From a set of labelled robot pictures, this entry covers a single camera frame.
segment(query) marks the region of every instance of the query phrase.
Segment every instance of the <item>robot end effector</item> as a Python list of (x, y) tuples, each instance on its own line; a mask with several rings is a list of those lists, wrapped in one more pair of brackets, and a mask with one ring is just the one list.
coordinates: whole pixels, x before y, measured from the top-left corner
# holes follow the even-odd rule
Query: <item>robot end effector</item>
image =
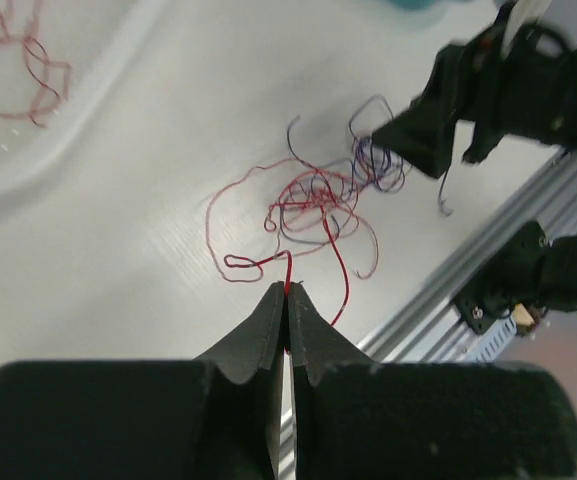
[(432, 178), (450, 167), (459, 120), (475, 124), (467, 163), (485, 160), (507, 134), (577, 150), (577, 49), (554, 28), (529, 23), (506, 56), (507, 17), (500, 12), (466, 45), (441, 50), (423, 93), (373, 143)]

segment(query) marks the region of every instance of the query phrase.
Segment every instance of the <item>tangled wire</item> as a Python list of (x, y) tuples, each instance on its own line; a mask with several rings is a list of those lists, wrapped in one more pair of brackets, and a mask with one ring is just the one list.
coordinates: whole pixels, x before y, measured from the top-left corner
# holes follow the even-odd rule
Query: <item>tangled wire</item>
[[(46, 48), (39, 42), (39, 17), (43, 7), (43, 0), (34, 0), (32, 15), (22, 33), (13, 34), (9, 23), (14, 18), (14, 2), (6, 0), (4, 8), (0, 7), (0, 48), (18, 45), (21, 50), (22, 60), (30, 76), (39, 85), (35, 96), (27, 110), (21, 112), (0, 111), (0, 118), (6, 120), (29, 119), (39, 127), (45, 124), (39, 121), (39, 117), (54, 111), (68, 98), (68, 88), (71, 77), (71, 66), (67, 62), (51, 60)], [(59, 89), (50, 85), (50, 76), (54, 70), (61, 70), (63, 81)]]
[[(339, 240), (353, 235), (360, 227), (365, 228), (372, 238), (374, 257), (370, 268), (365, 272), (355, 271), (357, 278), (370, 278), (379, 263), (379, 243), (377, 235), (366, 219), (356, 212), (360, 195), (368, 188), (374, 188), (381, 193), (396, 193), (406, 181), (410, 167), (405, 162), (393, 157), (389, 151), (381, 150), (372, 144), (370, 136), (360, 136), (353, 125), (356, 119), (371, 104), (381, 104), (393, 118), (392, 109), (382, 95), (368, 99), (350, 118), (348, 131), (352, 136), (352, 157), (336, 160), (327, 165), (317, 167), (301, 158), (295, 152), (291, 140), (291, 131), (299, 117), (290, 122), (286, 140), (292, 154), (268, 166), (256, 166), (248, 170), (239, 180), (226, 185), (211, 199), (206, 210), (205, 240), (210, 256), (222, 278), (233, 283), (252, 283), (263, 278), (263, 266), (273, 260), (286, 258), (288, 261), (285, 279), (286, 294), (290, 289), (292, 263), (296, 257), (310, 255), (330, 245), (337, 257), (344, 278), (344, 300), (332, 321), (335, 325), (341, 317), (350, 297), (350, 282), (348, 270), (338, 248)], [(297, 162), (305, 170), (294, 177), (279, 193), (267, 209), (263, 222), (264, 230), (276, 236), (275, 253), (261, 260), (253, 260), (246, 256), (227, 254), (222, 262), (218, 260), (211, 243), (211, 214), (217, 201), (229, 190), (241, 185), (257, 171), (268, 171)], [(308, 233), (321, 228), (324, 239), (308, 237)], [(282, 240), (305, 245), (306, 250), (293, 253), (282, 248)], [(231, 278), (226, 269), (256, 269), (257, 275), (252, 279)]]

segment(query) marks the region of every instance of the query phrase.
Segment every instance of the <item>metal rail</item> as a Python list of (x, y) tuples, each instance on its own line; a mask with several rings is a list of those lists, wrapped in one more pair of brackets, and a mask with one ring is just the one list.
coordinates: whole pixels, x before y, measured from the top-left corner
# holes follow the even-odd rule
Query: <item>metal rail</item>
[[(542, 167), (492, 219), (457, 249), (392, 319), (360, 343), (370, 357), (385, 362), (492, 361), (512, 341), (512, 319), (474, 334), (452, 298), (526, 221), (536, 219), (549, 237), (577, 227), (577, 154), (557, 155)], [(292, 412), (282, 417), (279, 478), (294, 472)]]

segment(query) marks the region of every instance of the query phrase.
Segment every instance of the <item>white table surface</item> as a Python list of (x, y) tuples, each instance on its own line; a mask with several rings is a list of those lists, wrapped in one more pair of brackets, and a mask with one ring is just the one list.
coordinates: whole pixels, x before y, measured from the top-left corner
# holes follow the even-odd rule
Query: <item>white table surface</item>
[[(495, 15), (492, 0), (439, 0), (421, 12), (373, 0), (173, 3), (60, 165), (0, 198), (0, 365), (201, 353), (284, 275), (279, 264), (253, 285), (219, 277), (204, 246), (210, 196), (285, 157), (284, 131), (297, 114), (303, 155), (337, 157), (365, 99), (382, 93), (405, 108), (437, 51)], [(365, 128), (383, 120), (375, 114)], [(460, 128), (455, 158), (470, 133)], [(394, 315), (551, 152), (506, 139), (479, 167), (456, 162), (448, 219), (437, 213), (438, 183), (419, 174), (398, 195), (366, 193), (358, 212), (376, 231), (381, 260), (372, 279), (351, 279), (339, 330), (358, 341)], [(273, 250), (264, 209), (297, 171), (258, 177), (215, 210), (221, 254)], [(351, 269), (371, 261), (366, 235), (340, 249)], [(344, 292), (331, 251), (296, 260), (294, 280), (334, 315)]]

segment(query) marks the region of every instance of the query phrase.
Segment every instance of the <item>blue object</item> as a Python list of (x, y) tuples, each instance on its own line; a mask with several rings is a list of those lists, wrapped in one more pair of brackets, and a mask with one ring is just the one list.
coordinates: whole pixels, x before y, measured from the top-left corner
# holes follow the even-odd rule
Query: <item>blue object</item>
[(437, 0), (388, 0), (390, 3), (394, 3), (398, 7), (405, 8), (406, 10), (423, 10), (432, 6)]

